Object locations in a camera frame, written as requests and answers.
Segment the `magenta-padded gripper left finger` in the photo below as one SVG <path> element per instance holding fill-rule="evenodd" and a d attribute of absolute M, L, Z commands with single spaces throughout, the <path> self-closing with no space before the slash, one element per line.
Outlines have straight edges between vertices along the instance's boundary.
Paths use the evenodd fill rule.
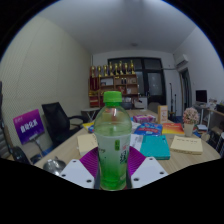
<path fill-rule="evenodd" d="M 92 149 L 80 160 L 72 159 L 60 176 L 80 187 L 98 189 L 100 187 L 98 148 Z"/>

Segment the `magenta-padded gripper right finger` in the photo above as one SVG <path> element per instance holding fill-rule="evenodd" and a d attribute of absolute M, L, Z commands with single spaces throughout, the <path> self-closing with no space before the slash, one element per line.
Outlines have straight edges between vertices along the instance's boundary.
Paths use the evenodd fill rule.
<path fill-rule="evenodd" d="M 127 188 L 141 188 L 163 177 L 168 173 L 154 157 L 145 157 L 131 147 L 127 161 Z"/>

